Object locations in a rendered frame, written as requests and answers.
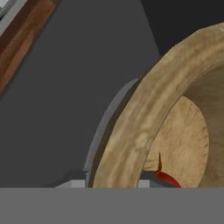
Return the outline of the brown wooden cabinet panel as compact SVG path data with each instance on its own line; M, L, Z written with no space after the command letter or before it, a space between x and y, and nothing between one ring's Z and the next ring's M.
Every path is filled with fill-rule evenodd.
M0 94L61 0L26 0L0 35Z

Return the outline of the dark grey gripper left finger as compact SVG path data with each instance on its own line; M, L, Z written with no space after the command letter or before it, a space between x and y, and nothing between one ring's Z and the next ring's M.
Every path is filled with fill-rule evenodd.
M86 170L70 170L65 176L56 182L56 187L65 188L85 188L88 171Z

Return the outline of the red tomato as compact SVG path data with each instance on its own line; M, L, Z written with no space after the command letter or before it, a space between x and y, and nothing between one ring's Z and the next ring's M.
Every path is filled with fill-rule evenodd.
M163 172L162 168L163 168L163 166L162 166L161 154L158 154L158 166L157 166L157 169L155 170L155 175L160 180L162 180L168 184L171 184L173 186L181 188L180 183L174 177L172 177L170 174Z

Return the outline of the light wooden bowl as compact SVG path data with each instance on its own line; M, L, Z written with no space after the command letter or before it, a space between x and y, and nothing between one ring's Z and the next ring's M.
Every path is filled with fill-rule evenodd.
M224 186L224 22L176 44L128 91L88 184L136 187L157 168L182 186Z

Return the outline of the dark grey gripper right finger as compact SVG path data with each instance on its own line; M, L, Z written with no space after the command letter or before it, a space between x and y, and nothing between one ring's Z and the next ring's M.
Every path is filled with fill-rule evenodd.
M164 184L159 180L154 171L142 171L138 182L138 188L155 188L164 187Z

